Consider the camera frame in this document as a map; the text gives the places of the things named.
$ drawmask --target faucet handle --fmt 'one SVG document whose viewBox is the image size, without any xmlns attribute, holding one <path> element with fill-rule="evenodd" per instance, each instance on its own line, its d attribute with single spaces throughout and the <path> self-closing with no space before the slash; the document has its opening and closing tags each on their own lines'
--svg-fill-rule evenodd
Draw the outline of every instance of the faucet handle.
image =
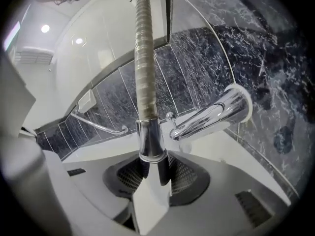
<svg viewBox="0 0 315 236">
<path fill-rule="evenodd" d="M 173 123 L 173 125 L 174 125 L 174 128 L 177 128 L 177 125 L 176 125 L 176 115 L 173 113 L 173 112 L 168 112 L 167 114 L 166 114 L 166 121 L 167 122 L 171 122 L 171 123 Z"/>
</svg>

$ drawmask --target fluorescent light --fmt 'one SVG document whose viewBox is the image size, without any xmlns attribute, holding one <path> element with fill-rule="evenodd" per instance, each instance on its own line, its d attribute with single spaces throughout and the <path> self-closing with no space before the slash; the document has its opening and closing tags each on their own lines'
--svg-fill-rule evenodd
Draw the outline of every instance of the fluorescent light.
<svg viewBox="0 0 315 236">
<path fill-rule="evenodd" d="M 41 32 L 43 33 L 47 33 L 49 31 L 50 27 L 49 25 L 44 25 L 42 28 L 41 28 Z"/>
<path fill-rule="evenodd" d="M 82 43 L 83 43 L 83 39 L 82 39 L 82 38 L 78 38 L 75 42 L 76 42 L 78 45 L 79 45 L 79 44 L 82 44 Z"/>
<path fill-rule="evenodd" d="M 14 39 L 20 28 L 21 28 L 20 22 L 17 22 L 13 29 L 10 31 L 9 35 L 4 40 L 3 48 L 5 51 L 9 48 L 12 40 Z"/>
</svg>

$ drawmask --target black vertical strip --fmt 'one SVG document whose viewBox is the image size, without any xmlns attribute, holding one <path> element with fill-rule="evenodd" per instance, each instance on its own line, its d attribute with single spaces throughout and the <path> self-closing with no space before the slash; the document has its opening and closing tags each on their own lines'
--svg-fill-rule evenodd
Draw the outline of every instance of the black vertical strip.
<svg viewBox="0 0 315 236">
<path fill-rule="evenodd" d="M 165 0 L 166 3 L 166 27 L 167 27 L 167 43 L 171 37 L 171 4 L 172 0 Z"/>
</svg>

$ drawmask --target white vent grille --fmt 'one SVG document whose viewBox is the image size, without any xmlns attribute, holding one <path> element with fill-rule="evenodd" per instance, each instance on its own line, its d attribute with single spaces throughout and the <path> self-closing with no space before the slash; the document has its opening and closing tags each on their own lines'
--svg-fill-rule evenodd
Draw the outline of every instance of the white vent grille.
<svg viewBox="0 0 315 236">
<path fill-rule="evenodd" d="M 53 56 L 48 53 L 22 51 L 15 53 L 15 62 L 20 64 L 45 64 L 50 65 Z"/>
</svg>

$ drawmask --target white plastic part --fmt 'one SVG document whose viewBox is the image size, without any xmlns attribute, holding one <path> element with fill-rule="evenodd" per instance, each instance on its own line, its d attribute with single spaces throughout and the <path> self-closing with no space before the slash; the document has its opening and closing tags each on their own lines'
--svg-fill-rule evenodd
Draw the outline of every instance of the white plastic part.
<svg viewBox="0 0 315 236">
<path fill-rule="evenodd" d="M 85 113 L 91 107 L 95 106 L 95 104 L 96 104 L 96 99 L 95 99 L 95 96 L 94 96 L 92 90 L 90 89 L 79 100 L 79 103 L 78 103 L 79 109 L 78 109 L 78 111 L 80 113 Z"/>
<path fill-rule="evenodd" d="M 248 91 L 245 88 L 243 88 L 242 86 L 240 86 L 238 84 L 230 84 L 226 87 L 226 89 L 224 91 L 227 91 L 229 89 L 237 89 L 237 90 L 241 91 L 243 93 L 243 95 L 245 96 L 247 103 L 248 103 L 248 114 L 245 117 L 245 119 L 241 121 L 241 123 L 248 121 L 252 117 L 252 99 L 251 99 L 250 94 L 248 93 Z"/>
</svg>

